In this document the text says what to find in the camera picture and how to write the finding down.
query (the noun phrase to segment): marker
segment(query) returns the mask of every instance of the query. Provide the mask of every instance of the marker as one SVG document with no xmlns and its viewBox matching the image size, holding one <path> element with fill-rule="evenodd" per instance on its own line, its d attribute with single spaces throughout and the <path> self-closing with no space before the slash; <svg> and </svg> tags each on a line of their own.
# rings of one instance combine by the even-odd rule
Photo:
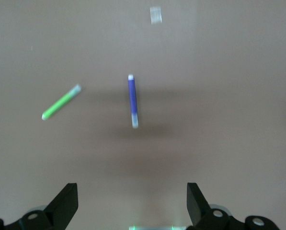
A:
<svg viewBox="0 0 286 230">
<path fill-rule="evenodd" d="M 129 97 L 131 106 L 132 128 L 138 128 L 137 119 L 137 93 L 135 91 L 135 81 L 132 74 L 128 76 Z"/>
<path fill-rule="evenodd" d="M 42 119 L 45 121 L 49 119 L 56 111 L 62 108 L 66 103 L 73 99 L 78 93 L 81 92 L 81 86 L 77 84 L 68 93 L 61 97 L 56 103 L 54 103 L 49 109 L 47 109 L 43 115 Z"/>
</svg>

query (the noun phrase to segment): silver bolt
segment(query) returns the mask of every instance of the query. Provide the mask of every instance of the silver bolt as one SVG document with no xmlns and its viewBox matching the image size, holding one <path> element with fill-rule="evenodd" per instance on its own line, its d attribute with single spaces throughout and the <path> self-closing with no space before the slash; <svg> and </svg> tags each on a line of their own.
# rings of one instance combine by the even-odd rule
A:
<svg viewBox="0 0 286 230">
<path fill-rule="evenodd" d="M 37 214 L 36 213 L 33 213 L 31 215 L 28 216 L 28 219 L 34 219 L 37 217 Z"/>
<path fill-rule="evenodd" d="M 216 216 L 216 217 L 223 217 L 223 213 L 221 211 L 219 211 L 219 210 L 215 210 L 213 212 L 213 215 Z"/>
<path fill-rule="evenodd" d="M 258 225 L 258 226 L 263 226 L 264 225 L 264 222 L 263 220 L 261 220 L 260 218 L 254 218 L 252 219 L 253 223 Z"/>
</svg>

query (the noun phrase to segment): green marker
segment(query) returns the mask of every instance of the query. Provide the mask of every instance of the green marker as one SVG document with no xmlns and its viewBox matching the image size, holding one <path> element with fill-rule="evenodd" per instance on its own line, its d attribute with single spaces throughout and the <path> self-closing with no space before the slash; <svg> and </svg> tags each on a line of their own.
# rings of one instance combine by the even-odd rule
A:
<svg viewBox="0 0 286 230">
<path fill-rule="evenodd" d="M 67 102 L 73 99 L 80 92 L 81 92 L 81 86 L 77 84 L 68 93 L 66 93 L 63 97 L 61 97 L 56 103 L 54 103 L 49 109 L 47 109 L 43 113 L 42 119 L 44 121 L 49 119 L 57 110 L 62 108 Z"/>
</svg>

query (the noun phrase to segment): blue marker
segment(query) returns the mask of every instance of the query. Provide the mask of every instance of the blue marker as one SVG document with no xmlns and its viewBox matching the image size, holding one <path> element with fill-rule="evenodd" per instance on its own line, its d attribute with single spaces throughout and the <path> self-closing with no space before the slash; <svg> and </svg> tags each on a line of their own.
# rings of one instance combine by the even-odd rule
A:
<svg viewBox="0 0 286 230">
<path fill-rule="evenodd" d="M 135 81 L 132 74 L 128 76 L 129 97 L 131 106 L 132 128 L 138 127 L 137 119 L 137 93 L 135 91 Z"/>
</svg>

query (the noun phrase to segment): white tape piece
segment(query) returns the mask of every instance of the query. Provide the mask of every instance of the white tape piece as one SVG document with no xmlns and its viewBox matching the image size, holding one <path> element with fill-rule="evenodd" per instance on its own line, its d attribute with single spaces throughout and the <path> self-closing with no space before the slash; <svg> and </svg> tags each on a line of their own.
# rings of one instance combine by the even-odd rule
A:
<svg viewBox="0 0 286 230">
<path fill-rule="evenodd" d="M 151 24 L 162 23 L 161 7 L 154 6 L 150 8 Z"/>
</svg>

